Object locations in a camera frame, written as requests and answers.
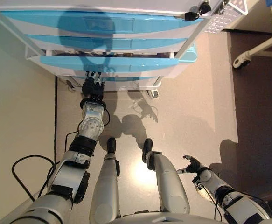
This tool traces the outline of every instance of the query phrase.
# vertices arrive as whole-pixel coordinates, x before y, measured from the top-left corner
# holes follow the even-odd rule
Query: beige floor
[[[74,206],[70,223],[89,223],[91,197],[109,137],[117,139],[122,215],[160,207],[155,173],[141,160],[140,148],[146,137],[153,140],[153,149],[166,155],[176,168],[188,165],[182,159],[185,154],[197,157],[207,166],[220,163],[221,143],[228,139],[237,142],[229,34],[203,33],[196,44],[197,62],[176,79],[164,79],[157,99],[149,98],[145,91],[105,94],[111,122],[99,139],[89,170],[91,178],[86,196]],[[63,154],[66,133],[75,131],[81,120],[80,100],[79,93],[69,92],[59,81],[57,160]],[[191,174],[181,176],[190,213],[213,218],[214,205],[198,196],[193,178]]]

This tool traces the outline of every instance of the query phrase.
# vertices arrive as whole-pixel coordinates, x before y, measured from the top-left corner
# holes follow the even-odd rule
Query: dark floor area
[[[230,36],[232,61],[271,37],[237,33]],[[238,132],[234,148],[240,177],[237,185],[241,191],[269,200],[272,199],[272,58],[253,57],[249,66],[233,70],[233,81]]]

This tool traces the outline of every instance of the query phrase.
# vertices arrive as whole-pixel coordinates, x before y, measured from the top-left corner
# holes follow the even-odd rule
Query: black cable
[[[55,166],[55,163],[54,163],[51,159],[49,159],[49,158],[47,158],[47,157],[45,157],[45,156],[42,156],[42,155],[28,155],[28,156],[25,156],[25,157],[19,159],[18,161],[16,161],[16,162],[13,164],[13,166],[12,166],[12,168],[11,168],[11,172],[13,173],[13,176],[15,177],[15,179],[17,180],[17,182],[21,185],[21,187],[25,190],[25,192],[28,194],[28,196],[30,197],[30,199],[34,202],[34,201],[35,201],[34,197],[32,196],[32,194],[29,192],[29,190],[26,188],[26,186],[23,184],[23,182],[19,179],[19,177],[17,176],[17,174],[16,174],[15,171],[14,171],[15,166],[16,166],[20,161],[25,160],[25,159],[30,158],[30,157],[40,157],[40,158],[42,158],[42,159],[45,159],[45,160],[49,161],[49,162],[52,164],[52,167]]]
[[[107,124],[104,124],[104,126],[107,126],[107,125],[110,123],[111,117],[110,117],[110,113],[109,113],[109,111],[107,110],[107,108],[104,108],[104,110],[107,112],[108,117],[109,117],[109,120],[108,120]]]
[[[221,222],[221,221],[222,221],[222,214],[221,214],[220,210],[218,209],[218,201],[219,201],[219,200],[217,200],[216,203],[215,203],[215,201],[212,199],[211,195],[210,195],[209,192],[206,190],[206,188],[205,188],[203,185],[202,185],[202,187],[203,187],[203,189],[206,191],[206,193],[209,195],[209,197],[211,198],[212,202],[216,205],[216,206],[215,206],[215,217],[214,217],[214,220],[216,219],[216,211],[218,210],[218,212],[219,212],[219,214],[220,214],[220,222]]]
[[[77,132],[79,132],[79,126],[80,124],[83,122],[83,120],[80,121],[80,123],[78,124],[78,127],[77,127]]]
[[[78,133],[78,132],[79,132],[79,126],[80,126],[80,124],[81,124],[82,122],[83,122],[83,120],[80,121],[80,123],[78,124],[77,130],[76,130],[75,132],[70,132],[70,133],[68,133],[68,134],[65,136],[64,152],[66,152],[66,148],[67,148],[67,137],[68,137],[70,134]]]
[[[55,165],[54,165],[54,166],[51,166],[51,168],[49,169],[48,174],[47,174],[47,179],[46,179],[46,181],[43,183],[43,186],[42,186],[41,190],[39,191],[39,194],[38,194],[38,196],[37,196],[38,198],[42,195],[42,192],[43,192],[44,188],[48,185],[49,179],[50,179],[51,176],[53,175],[53,173],[54,173],[54,171],[55,171],[55,169],[56,169],[56,165],[57,165],[58,163],[60,163],[60,161],[57,162],[57,163],[55,163]]]
[[[256,198],[256,199],[262,201],[262,202],[266,205],[266,207],[268,208],[268,210],[270,211],[270,214],[271,214],[271,216],[272,216],[271,207],[270,207],[263,199],[261,199],[261,198],[259,198],[259,197],[255,197],[254,195],[249,195],[249,194],[244,193],[244,192],[242,192],[242,191],[238,191],[238,192],[239,192],[239,193],[242,193],[243,195],[247,195],[247,196],[250,196],[250,197],[253,197],[253,198]]]
[[[67,147],[67,137],[68,137],[70,134],[74,134],[74,133],[78,133],[78,131],[70,132],[70,133],[68,133],[68,134],[65,136],[64,152],[66,152],[66,147]]]
[[[216,201],[214,220],[216,219],[216,211],[217,210],[219,211],[219,209],[218,209],[218,202],[219,202],[219,200]]]

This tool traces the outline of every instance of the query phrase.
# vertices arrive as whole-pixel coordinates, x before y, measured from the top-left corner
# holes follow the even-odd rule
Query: wall
[[[0,25],[0,219],[27,199],[11,173],[12,164],[29,154],[53,158],[54,76],[24,58],[24,45]],[[38,158],[16,168],[35,193],[49,164]]]
[[[247,7],[248,14],[226,28],[272,33],[272,13],[265,0],[247,0]]]

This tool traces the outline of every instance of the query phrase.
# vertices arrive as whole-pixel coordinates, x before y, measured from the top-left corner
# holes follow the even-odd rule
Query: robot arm
[[[80,106],[83,121],[79,132],[64,154],[48,182],[47,194],[35,200],[12,224],[63,224],[67,223],[74,203],[80,203],[85,195],[90,174],[87,172],[91,157],[104,124],[102,101],[104,84],[100,73],[86,73],[82,87],[85,98]]]
[[[203,166],[197,159],[186,155],[184,158],[190,160],[190,165],[177,172],[197,173],[193,182],[195,185],[202,184],[218,205],[224,210],[224,217],[230,224],[258,224],[266,223],[269,219],[266,211],[256,202],[236,191],[225,181],[220,179],[211,169]]]

